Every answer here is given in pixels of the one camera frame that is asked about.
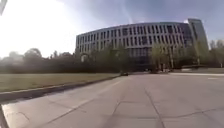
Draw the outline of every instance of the sunlight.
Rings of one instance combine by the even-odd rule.
[[[57,0],[10,0],[0,17],[0,57],[32,47],[43,56],[54,50],[72,52],[75,43],[74,48],[66,43],[72,41],[73,31],[65,5]]]

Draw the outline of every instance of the paved plaza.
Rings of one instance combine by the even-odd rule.
[[[131,75],[3,110],[10,128],[223,128],[224,77]]]

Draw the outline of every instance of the lawn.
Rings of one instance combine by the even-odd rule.
[[[224,68],[199,68],[197,70],[191,70],[191,71],[180,71],[175,70],[174,72],[177,73],[212,73],[212,74],[224,74]]]
[[[0,92],[83,83],[117,74],[0,74]]]

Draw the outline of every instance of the large modern building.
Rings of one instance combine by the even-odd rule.
[[[201,20],[188,19],[184,23],[138,23],[87,32],[76,37],[76,49],[88,54],[92,50],[103,50],[108,45],[114,49],[123,45],[136,63],[144,65],[148,63],[148,56],[155,44],[161,45],[164,52],[172,52],[197,42],[208,49]]]

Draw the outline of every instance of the ground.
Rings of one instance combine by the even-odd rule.
[[[5,103],[10,128],[222,128],[224,77],[130,75]]]
[[[82,83],[117,74],[0,74],[0,92]]]

